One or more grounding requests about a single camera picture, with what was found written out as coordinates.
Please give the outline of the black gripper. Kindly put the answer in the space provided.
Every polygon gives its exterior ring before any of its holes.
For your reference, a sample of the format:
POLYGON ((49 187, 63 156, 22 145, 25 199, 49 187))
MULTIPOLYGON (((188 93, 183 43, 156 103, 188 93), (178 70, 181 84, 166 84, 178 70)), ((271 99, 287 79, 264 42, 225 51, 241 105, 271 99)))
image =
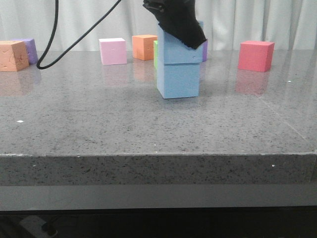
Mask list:
POLYGON ((144 0, 143 7, 154 14, 162 30, 197 49, 207 39, 193 16, 194 0, 144 0))

